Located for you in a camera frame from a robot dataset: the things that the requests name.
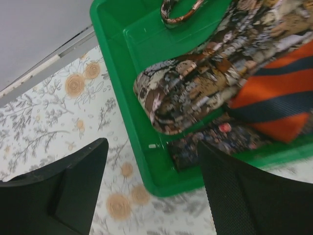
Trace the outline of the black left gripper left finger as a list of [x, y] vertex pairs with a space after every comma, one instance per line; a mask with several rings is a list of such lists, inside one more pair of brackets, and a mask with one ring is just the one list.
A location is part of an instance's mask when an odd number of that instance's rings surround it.
[[82, 149], [0, 183], [2, 235], [87, 235], [109, 144], [98, 138]]

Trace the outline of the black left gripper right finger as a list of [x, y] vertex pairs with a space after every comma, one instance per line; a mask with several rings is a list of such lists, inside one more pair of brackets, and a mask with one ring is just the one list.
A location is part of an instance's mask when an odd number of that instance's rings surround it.
[[311, 235], [313, 186], [280, 177], [198, 143], [203, 181], [219, 235]]

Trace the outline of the brown cat print tie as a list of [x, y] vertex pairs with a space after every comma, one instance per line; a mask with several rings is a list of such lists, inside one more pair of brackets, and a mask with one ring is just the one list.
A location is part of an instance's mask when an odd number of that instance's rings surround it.
[[233, 0], [203, 43], [147, 67], [134, 93], [158, 132], [179, 134], [231, 99], [259, 69], [312, 39], [310, 0]]

